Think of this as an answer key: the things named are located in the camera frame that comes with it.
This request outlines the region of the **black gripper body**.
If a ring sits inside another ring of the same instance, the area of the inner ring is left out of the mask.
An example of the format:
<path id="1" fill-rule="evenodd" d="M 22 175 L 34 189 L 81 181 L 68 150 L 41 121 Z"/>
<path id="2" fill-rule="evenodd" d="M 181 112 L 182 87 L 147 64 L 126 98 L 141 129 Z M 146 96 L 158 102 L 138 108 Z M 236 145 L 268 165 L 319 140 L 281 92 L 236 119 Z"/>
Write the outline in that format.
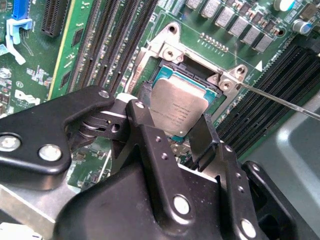
<path id="1" fill-rule="evenodd" d="M 56 240 L 234 240 L 222 218 L 219 185 L 208 176 L 181 165 L 195 204 L 194 225 L 172 235 L 157 223 L 138 163 L 74 196 L 59 213 L 54 226 Z"/>

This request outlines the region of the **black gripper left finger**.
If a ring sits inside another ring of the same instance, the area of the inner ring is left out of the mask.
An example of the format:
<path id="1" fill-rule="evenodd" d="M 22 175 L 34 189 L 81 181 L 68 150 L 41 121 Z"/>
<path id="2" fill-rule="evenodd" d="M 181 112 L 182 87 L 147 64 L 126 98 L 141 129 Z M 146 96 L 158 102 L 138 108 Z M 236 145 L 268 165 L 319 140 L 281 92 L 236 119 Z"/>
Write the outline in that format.
<path id="1" fill-rule="evenodd" d="M 148 106 L 115 99 L 92 85 L 0 121 L 0 180 L 22 188 L 52 190 L 63 181 L 74 150 L 97 137 L 124 144 L 121 167 L 137 157 L 160 224 L 193 224 L 195 210 L 163 130 Z"/>

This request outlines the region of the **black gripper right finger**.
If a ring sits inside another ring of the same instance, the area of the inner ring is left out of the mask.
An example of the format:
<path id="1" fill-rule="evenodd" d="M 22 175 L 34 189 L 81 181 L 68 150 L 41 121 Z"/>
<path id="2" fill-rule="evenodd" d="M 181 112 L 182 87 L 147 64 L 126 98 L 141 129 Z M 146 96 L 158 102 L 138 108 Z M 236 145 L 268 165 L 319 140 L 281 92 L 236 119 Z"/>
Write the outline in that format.
<path id="1" fill-rule="evenodd" d="M 190 168 L 218 184 L 218 223 L 223 239 L 308 240 L 310 226 L 256 162 L 239 163 L 203 114 L 188 133 Z"/>

